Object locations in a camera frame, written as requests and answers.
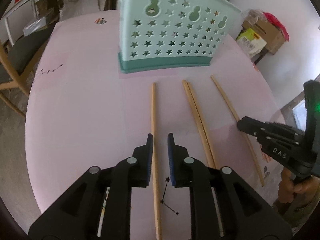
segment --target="table surface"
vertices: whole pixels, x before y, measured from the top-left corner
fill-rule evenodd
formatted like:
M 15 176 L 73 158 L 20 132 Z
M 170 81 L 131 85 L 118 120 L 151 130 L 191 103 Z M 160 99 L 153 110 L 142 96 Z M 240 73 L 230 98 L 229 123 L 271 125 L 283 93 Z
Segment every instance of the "table surface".
M 104 18 L 107 23 L 94 22 Z M 193 84 L 220 166 L 230 166 L 269 203 L 277 192 L 277 163 L 263 159 L 261 187 L 252 156 L 210 75 L 214 74 L 240 118 L 284 122 L 271 90 L 235 41 L 226 36 L 209 67 L 123 74 L 119 71 L 119 12 L 104 11 L 56 25 L 32 85 L 26 119 L 26 157 L 36 201 L 44 212 L 91 166 L 108 168 L 144 145 L 151 132 L 151 85 L 157 83 L 160 193 L 169 176 L 167 135 L 206 164 L 181 81 Z M 164 239 L 191 236 L 187 188 L 167 189 L 161 206 Z M 152 182 L 132 189 L 131 239 L 156 239 Z

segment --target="cardboard box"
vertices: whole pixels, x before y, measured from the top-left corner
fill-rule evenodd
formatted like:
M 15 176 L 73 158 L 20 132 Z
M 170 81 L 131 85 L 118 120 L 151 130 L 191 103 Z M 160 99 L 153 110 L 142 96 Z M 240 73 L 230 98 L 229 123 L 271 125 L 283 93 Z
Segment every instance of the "cardboard box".
M 285 43 L 285 39 L 281 31 L 268 21 L 266 22 L 259 19 L 257 23 L 251 25 L 247 20 L 245 20 L 242 27 L 246 30 L 252 28 L 256 33 L 258 33 L 261 38 L 267 42 L 265 48 L 272 54 L 275 54 Z

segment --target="teal basket base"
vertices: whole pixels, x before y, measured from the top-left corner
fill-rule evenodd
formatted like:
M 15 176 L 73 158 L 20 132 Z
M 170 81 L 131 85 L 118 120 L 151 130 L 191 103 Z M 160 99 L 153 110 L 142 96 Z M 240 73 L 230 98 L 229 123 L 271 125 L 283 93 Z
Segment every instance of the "teal basket base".
M 124 61 L 121 52 L 118 53 L 121 72 L 134 73 L 146 70 L 174 68 L 174 67 L 194 67 L 210 66 L 212 57 L 157 57 Z

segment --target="gray cushion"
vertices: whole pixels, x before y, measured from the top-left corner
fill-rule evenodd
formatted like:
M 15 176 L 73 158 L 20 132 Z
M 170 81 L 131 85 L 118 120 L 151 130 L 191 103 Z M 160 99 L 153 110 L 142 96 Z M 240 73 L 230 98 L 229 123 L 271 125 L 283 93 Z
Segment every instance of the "gray cushion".
M 46 29 L 31 33 L 27 37 L 22 37 L 14 44 L 8 53 L 8 59 L 13 68 L 21 75 L 32 59 L 34 54 L 45 43 L 54 29 L 55 23 L 50 24 Z M 0 63 L 0 84 L 11 81 L 12 79 Z

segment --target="chopstick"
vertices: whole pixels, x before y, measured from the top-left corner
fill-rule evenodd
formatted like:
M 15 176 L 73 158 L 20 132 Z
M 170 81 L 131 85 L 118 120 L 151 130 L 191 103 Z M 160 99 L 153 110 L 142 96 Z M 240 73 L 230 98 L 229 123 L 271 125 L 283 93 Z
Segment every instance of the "chopstick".
M 183 80 L 182 85 L 185 90 L 186 96 L 188 98 L 191 112 L 192 112 L 193 118 L 195 119 L 196 126 L 199 131 L 199 135 L 204 148 L 204 153 L 207 159 L 208 166 L 210 168 L 216 169 L 218 167 L 217 160 L 216 160 L 212 143 L 209 137 L 207 125 L 205 124 L 201 109 L 199 107 L 199 104 L 196 98 L 196 94 L 193 90 L 191 83 L 187 82 L 186 80 Z
M 152 154 L 152 185 L 153 185 L 153 204 L 155 210 L 156 238 L 162 240 L 161 220 L 160 220 L 160 196 L 159 196 L 159 172 L 158 156 L 156 151 L 157 134 L 156 134 L 156 83 L 151 88 L 151 133 L 153 135 L 153 154 Z
M 236 110 L 234 109 L 231 101 L 229 100 L 228 96 L 226 95 L 226 93 L 224 92 L 223 88 L 220 86 L 219 82 L 216 80 L 216 78 L 211 75 L 211 79 L 212 81 L 214 82 L 214 84 L 216 85 L 217 89 L 219 90 L 220 94 L 222 95 L 224 101 L 226 102 L 226 104 L 228 105 L 228 108 L 230 109 L 233 117 L 236 119 L 236 121 L 238 122 L 240 120 L 239 118 L 239 115 L 237 114 Z M 244 132 L 241 132 L 242 135 L 244 136 L 244 139 L 246 140 L 248 146 L 249 146 L 249 149 L 250 149 L 250 152 L 251 152 L 251 155 L 252 155 L 252 158 L 253 158 L 253 162 L 254 162 L 254 165 L 255 165 L 255 168 L 256 168 L 256 171 L 258 173 L 258 176 L 259 176 L 259 179 L 260 179 L 260 182 L 262 184 L 262 186 L 265 185 L 265 182 L 264 182 L 264 177 L 263 177 L 263 173 L 261 171 L 261 168 L 260 168 L 260 165 L 259 165 L 259 162 L 258 162 L 258 158 L 257 158 L 257 155 L 253 149 L 253 146 L 252 146 L 252 143 L 251 141 L 249 140 L 249 137 L 246 133 Z

